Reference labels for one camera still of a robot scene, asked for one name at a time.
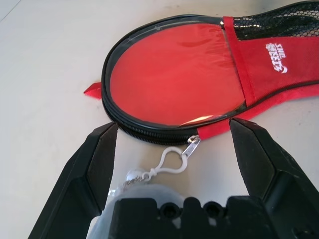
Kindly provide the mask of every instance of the white table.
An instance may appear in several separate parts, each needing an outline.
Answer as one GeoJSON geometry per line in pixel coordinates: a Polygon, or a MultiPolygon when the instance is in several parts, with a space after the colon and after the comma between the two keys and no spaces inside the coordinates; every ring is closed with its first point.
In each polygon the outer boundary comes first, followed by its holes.
{"type": "MultiPolygon", "coordinates": [[[[18,1],[0,0],[0,19],[18,1]]],[[[22,0],[0,23],[0,232],[26,238],[67,160],[109,122],[100,101],[83,95],[126,33],[153,20],[195,13],[242,16],[294,0],[22,0]]],[[[319,98],[273,107],[253,119],[285,148],[319,189],[319,98]]],[[[164,147],[119,131],[111,188],[136,167],[155,167],[164,147]]],[[[169,158],[167,165],[178,167],[169,158]]],[[[180,175],[159,175],[202,203],[246,195],[231,134],[203,141],[180,175]]]]}

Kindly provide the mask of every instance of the black jaw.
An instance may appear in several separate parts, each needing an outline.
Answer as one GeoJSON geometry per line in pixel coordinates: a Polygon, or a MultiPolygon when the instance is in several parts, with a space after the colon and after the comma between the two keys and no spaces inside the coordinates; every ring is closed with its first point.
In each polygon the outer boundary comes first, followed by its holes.
{"type": "Polygon", "coordinates": [[[117,125],[95,129],[66,163],[29,239],[84,239],[111,184],[117,125]]]}
{"type": "Polygon", "coordinates": [[[231,119],[241,175],[260,198],[280,238],[319,237],[319,193],[296,161],[262,127],[231,119]]]}

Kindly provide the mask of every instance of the printed logo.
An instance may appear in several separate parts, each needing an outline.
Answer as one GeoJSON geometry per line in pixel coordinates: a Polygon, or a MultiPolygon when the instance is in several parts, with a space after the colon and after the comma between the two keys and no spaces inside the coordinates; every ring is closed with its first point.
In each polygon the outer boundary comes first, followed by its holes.
{"type": "Polygon", "coordinates": [[[286,73],[288,69],[281,62],[281,60],[286,57],[283,46],[277,43],[268,43],[266,44],[266,49],[269,52],[274,69],[282,74],[286,73]]]}

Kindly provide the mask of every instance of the zipper tab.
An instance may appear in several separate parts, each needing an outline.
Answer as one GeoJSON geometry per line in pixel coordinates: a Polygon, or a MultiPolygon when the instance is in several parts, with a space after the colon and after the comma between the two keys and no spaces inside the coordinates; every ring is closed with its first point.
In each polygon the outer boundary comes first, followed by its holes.
{"type": "Polygon", "coordinates": [[[193,135],[187,140],[187,142],[190,143],[190,145],[184,150],[182,155],[186,155],[186,157],[189,158],[199,145],[200,137],[198,135],[193,135]]]}

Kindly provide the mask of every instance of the black mesh pocket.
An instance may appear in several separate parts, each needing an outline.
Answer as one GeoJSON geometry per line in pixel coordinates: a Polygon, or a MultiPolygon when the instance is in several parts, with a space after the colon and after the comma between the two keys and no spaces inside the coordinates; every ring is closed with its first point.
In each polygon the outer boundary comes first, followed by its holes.
{"type": "Polygon", "coordinates": [[[319,36],[319,2],[299,2],[254,16],[237,17],[234,28],[239,40],[319,36]]]}

